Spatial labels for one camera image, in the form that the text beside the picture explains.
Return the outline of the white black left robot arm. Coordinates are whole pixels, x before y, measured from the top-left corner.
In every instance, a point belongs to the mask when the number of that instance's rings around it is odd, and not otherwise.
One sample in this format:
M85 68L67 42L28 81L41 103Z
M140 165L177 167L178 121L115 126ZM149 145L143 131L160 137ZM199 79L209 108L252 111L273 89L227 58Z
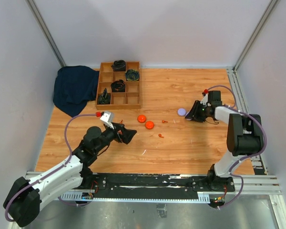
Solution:
M3 203L5 219L25 227L36 219L39 212L66 191L92 185L90 165L104 153L112 141L129 144L136 130L113 123L102 131L90 127L79 146L69 156L51 169L31 179L16 179Z

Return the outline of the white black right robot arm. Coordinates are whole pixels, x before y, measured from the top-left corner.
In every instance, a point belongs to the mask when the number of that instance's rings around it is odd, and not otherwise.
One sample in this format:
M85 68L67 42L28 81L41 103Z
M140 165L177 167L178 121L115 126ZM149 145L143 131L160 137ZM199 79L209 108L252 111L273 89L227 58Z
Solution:
M266 146L266 134L261 125L261 117L247 114L223 104L221 92L205 90L203 99L196 100L185 118L203 123L208 118L228 125L227 151L222 158L211 165L206 177L193 180L193 188L218 191L231 191L234 171L245 160L261 154Z

